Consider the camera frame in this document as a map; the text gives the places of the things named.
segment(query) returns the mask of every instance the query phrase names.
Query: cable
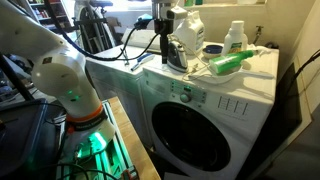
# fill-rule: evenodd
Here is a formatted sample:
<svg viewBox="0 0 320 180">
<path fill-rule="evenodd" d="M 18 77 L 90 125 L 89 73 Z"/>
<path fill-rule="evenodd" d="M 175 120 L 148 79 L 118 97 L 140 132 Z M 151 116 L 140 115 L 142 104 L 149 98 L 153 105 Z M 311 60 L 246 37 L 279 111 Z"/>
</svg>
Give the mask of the cable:
<svg viewBox="0 0 320 180">
<path fill-rule="evenodd" d="M 89 179 L 89 175 L 88 175 L 88 173 L 87 173 L 87 170 L 85 170 L 83 167 L 81 167 L 81 166 L 79 166 L 79 165 L 70 164 L 70 163 L 51 164 L 51 165 L 48 165 L 48 166 L 43 166 L 43 167 L 41 167 L 41 168 L 35 169 L 35 170 L 33 170 L 33 171 L 39 172 L 39 171 L 44 170 L 44 169 L 49 169 L 49 168 L 54 168 L 54 167 L 60 167 L 60 166 L 61 166 L 61 167 L 64 167 L 64 166 L 75 167 L 75 168 L 77 168 L 77 169 L 80 170 L 79 172 L 82 172 L 82 173 L 85 175 L 86 180 L 90 180 L 90 179 Z"/>
<path fill-rule="evenodd" d="M 52 125 L 60 125 L 60 124 L 64 123 L 65 120 L 59 121 L 59 122 L 50 122 L 50 121 L 48 121 L 48 120 L 45 120 L 45 122 L 48 123 L 48 124 L 52 124 Z"/>
<path fill-rule="evenodd" d="M 85 170 L 85 171 L 86 171 L 86 173 L 87 173 L 87 172 L 102 173 L 103 175 L 105 175 L 105 176 L 107 176 L 107 177 L 110 177 L 111 179 L 117 180 L 116 177 L 112 176 L 111 174 L 109 174 L 109 173 L 107 173 L 107 172 L 105 172 L 105 171 L 99 170 L 99 169 L 87 169 L 87 170 Z M 72 176 L 72 175 L 75 175 L 75 174 L 78 174 L 78 173 L 80 173 L 80 172 L 82 172 L 82 171 L 77 171 L 77 172 L 72 172 L 72 173 L 66 174 L 66 175 L 62 176 L 61 178 L 59 178 L 58 180 L 64 179 L 64 178 L 66 178 L 66 177 L 69 177 L 69 176 Z"/>
<path fill-rule="evenodd" d="M 6 133 L 7 133 L 7 129 L 0 130 L 0 134 L 1 134 L 0 143 L 1 143 L 2 139 L 4 138 L 4 136 L 6 135 Z"/>
<path fill-rule="evenodd" d="M 158 36 L 159 34 L 156 34 L 153 36 L 153 38 L 151 39 L 151 41 L 149 42 L 148 46 L 142 51 L 142 53 L 140 53 L 138 56 L 134 57 L 134 58 L 128 58 L 128 59 L 118 59 L 118 60 L 134 60 L 139 58 L 140 56 L 142 56 L 151 46 L 152 42 L 155 40 L 155 38 Z"/>
<path fill-rule="evenodd" d="M 34 90 L 31 95 L 34 95 L 39 89 Z"/>
<path fill-rule="evenodd" d="M 65 128 L 64 128 L 64 132 L 63 132 L 63 135 L 62 135 L 62 138 L 61 138 L 61 143 L 60 143 L 60 146 L 59 146 L 56 158 L 55 158 L 55 162 L 56 163 L 59 162 L 59 159 L 61 157 L 61 154 L 62 154 L 62 151 L 63 151 L 63 148 L 64 148 L 64 144 L 65 144 L 66 139 L 67 139 L 67 130 L 68 130 L 68 128 L 69 128 L 69 124 L 66 123 L 65 124 Z"/>
<path fill-rule="evenodd" d="M 209 68 L 209 64 L 205 65 L 204 67 L 202 67 L 202 68 L 200 68 L 200 69 L 198 69 L 198 70 L 196 70 L 198 64 L 196 64 L 195 66 L 196 66 L 196 67 L 193 67 L 193 71 L 191 71 L 191 72 L 189 72 L 189 73 L 185 73 L 184 76 L 182 76 L 182 80 L 183 80 L 183 81 L 194 81 L 194 80 L 199 79 L 200 77 L 204 77 L 204 76 L 212 77 L 212 74 L 202 74 L 202 75 L 200 75 L 200 76 L 198 76 L 198 77 L 195 77 L 195 78 L 193 78 L 193 79 L 186 79 L 185 77 L 186 77 L 187 75 L 190 75 L 190 74 L 193 74 L 193 73 L 195 73 L 195 72 L 198 72 L 198 71 L 200 71 L 200 70 L 202 70 L 202 69 L 204 69 L 204 68 Z"/>
<path fill-rule="evenodd" d="M 174 34 L 169 34 L 168 38 L 170 41 L 177 41 L 178 43 L 180 43 L 180 45 L 184 48 L 184 49 L 188 49 L 189 51 L 192 52 L 192 54 L 203 64 L 203 65 L 207 65 L 207 63 L 203 62 L 197 55 L 197 53 L 192 50 L 191 48 L 189 48 L 184 42 L 182 42 L 178 36 L 174 35 Z"/>
<path fill-rule="evenodd" d="M 295 80 L 297 79 L 297 77 L 300 75 L 300 73 L 304 70 L 304 68 L 310 64 L 311 62 L 313 62 L 314 60 L 316 60 L 318 57 L 320 56 L 320 49 L 318 49 L 310 58 L 307 62 L 305 62 L 298 70 L 297 72 L 293 75 L 291 81 L 290 81 L 290 85 L 285 93 L 285 96 L 287 97 L 289 95 L 289 92 L 295 82 Z"/>
<path fill-rule="evenodd" d="M 18 6 L 16 3 L 12 2 L 12 0 L 8 0 L 9 3 L 11 3 L 14 7 L 16 7 L 17 9 L 19 9 L 20 11 L 22 11 L 26 16 L 31 17 L 31 15 L 25 11 L 23 8 L 21 8 L 20 6 Z"/>
<path fill-rule="evenodd" d="M 56 106 L 56 107 L 60 107 L 62 108 L 63 110 L 65 110 L 65 108 L 61 105 L 58 105 L 58 104 L 50 104 L 50 103 L 39 103 L 39 102 L 31 102 L 31 103 L 28 103 L 28 104 L 21 104 L 19 106 L 16 106 L 16 107 L 11 107 L 10 109 L 14 109 L 14 108 L 21 108 L 21 107 L 25 107 L 25 106 L 34 106 L 34 105 L 48 105 L 48 106 Z"/>
<path fill-rule="evenodd" d="M 117 59 L 122 55 L 123 51 L 121 51 L 121 53 L 120 53 L 117 57 L 104 58 L 104 57 L 95 56 L 95 55 L 93 55 L 93 54 L 91 54 L 91 53 L 83 50 L 83 49 L 80 48 L 77 44 L 75 44 L 75 43 L 70 39 L 70 37 L 64 32 L 64 30 L 63 30 L 62 27 L 60 26 L 60 23 L 59 23 L 57 17 L 55 16 L 55 14 L 54 14 L 54 12 L 53 12 L 53 9 L 52 9 L 52 7 L 51 7 L 51 5 L 50 5 L 49 0 L 44 0 L 44 4 L 45 4 L 45 6 L 46 6 L 46 8 L 47 8 L 47 10 L 48 10 L 48 13 L 49 13 L 51 19 L 52 19 L 53 22 L 54 22 L 56 28 L 60 31 L 60 33 L 62 34 L 62 36 L 64 37 L 64 39 L 66 39 L 66 40 L 68 41 L 68 43 L 70 43 L 75 49 L 77 49 L 77 50 L 78 50 L 80 53 L 82 53 L 83 55 L 88 56 L 88 57 L 90 57 L 90 58 L 92 58 L 92 59 L 100 60 L 100 61 L 115 61 L 115 60 L 117 60 Z M 130 32 L 130 34 L 129 34 L 129 36 L 128 36 L 125 44 L 124 44 L 123 49 L 126 48 L 127 43 L 128 43 L 128 41 L 129 41 L 129 37 L 131 36 L 131 34 L 133 33 L 134 30 L 136 30 L 136 28 L 133 28 L 133 29 L 131 30 L 131 32 Z"/>
<path fill-rule="evenodd" d="M 79 161 L 79 162 L 77 162 L 76 164 L 78 164 L 79 166 L 80 165 L 83 165 L 83 164 L 86 164 L 86 163 L 88 163 L 89 161 L 91 161 L 92 160 L 92 157 L 94 157 L 94 156 L 89 156 L 88 158 L 86 158 L 84 161 Z"/>
<path fill-rule="evenodd" d="M 111 174 L 107 173 L 107 172 L 104 172 L 104 171 L 101 171 L 99 169 L 88 169 L 86 170 L 87 172 L 98 172 L 98 173 L 102 173 L 103 175 L 105 176 L 108 176 L 110 177 L 111 179 L 114 179 L 114 180 L 117 180 L 117 178 L 115 178 L 114 176 L 112 176 Z"/>
</svg>

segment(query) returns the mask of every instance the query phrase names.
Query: front-loading washer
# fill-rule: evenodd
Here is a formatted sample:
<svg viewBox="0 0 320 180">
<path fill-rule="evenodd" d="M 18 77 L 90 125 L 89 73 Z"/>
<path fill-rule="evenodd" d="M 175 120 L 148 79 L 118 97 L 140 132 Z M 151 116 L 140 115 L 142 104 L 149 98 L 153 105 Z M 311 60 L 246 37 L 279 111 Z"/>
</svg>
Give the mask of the front-loading washer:
<svg viewBox="0 0 320 180">
<path fill-rule="evenodd" d="M 274 78 L 239 75 L 224 84 L 186 80 L 163 64 L 144 67 L 143 103 L 156 153 L 195 179 L 235 179 L 274 103 L 278 54 L 264 58 L 250 67 Z"/>
</svg>

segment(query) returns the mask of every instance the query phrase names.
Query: control panel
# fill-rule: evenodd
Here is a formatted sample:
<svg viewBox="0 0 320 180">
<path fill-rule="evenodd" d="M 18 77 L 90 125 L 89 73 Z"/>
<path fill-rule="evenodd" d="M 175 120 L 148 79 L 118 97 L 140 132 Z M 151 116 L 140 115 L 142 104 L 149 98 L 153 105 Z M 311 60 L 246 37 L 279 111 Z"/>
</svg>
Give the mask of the control panel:
<svg viewBox="0 0 320 180">
<path fill-rule="evenodd" d="M 178 94 L 180 100 L 184 103 L 190 102 L 191 100 L 200 103 L 206 102 L 207 93 L 198 87 L 183 84 L 176 80 L 172 80 L 170 86 L 171 92 Z"/>
</svg>

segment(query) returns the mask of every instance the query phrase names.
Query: knob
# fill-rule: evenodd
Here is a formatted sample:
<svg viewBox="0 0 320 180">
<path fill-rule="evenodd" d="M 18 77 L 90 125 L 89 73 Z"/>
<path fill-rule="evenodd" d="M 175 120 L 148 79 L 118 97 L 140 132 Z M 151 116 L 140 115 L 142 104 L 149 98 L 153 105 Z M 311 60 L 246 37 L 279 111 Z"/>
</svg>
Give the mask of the knob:
<svg viewBox="0 0 320 180">
<path fill-rule="evenodd" d="M 184 103 L 190 102 L 191 101 L 191 97 L 187 94 L 181 94 L 180 95 L 180 100 Z"/>
</svg>

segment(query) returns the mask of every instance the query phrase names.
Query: label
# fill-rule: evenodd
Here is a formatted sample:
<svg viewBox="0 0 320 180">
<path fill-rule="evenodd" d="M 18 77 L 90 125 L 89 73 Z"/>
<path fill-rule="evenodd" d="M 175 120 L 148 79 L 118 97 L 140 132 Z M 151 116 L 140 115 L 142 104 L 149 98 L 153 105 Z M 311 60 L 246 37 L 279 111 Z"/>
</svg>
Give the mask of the label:
<svg viewBox="0 0 320 180">
<path fill-rule="evenodd" d="M 198 51 L 200 48 L 202 48 L 203 39 L 204 39 L 204 28 L 201 28 L 197 33 L 196 51 Z"/>
<path fill-rule="evenodd" d="M 246 116 L 249 113 L 250 105 L 243 101 L 220 96 L 218 108 L 230 115 Z"/>
<path fill-rule="evenodd" d="M 193 6 L 193 0 L 184 0 L 184 6 Z"/>
<path fill-rule="evenodd" d="M 231 48 L 228 53 L 237 53 L 241 51 L 242 42 L 231 44 Z"/>
</svg>

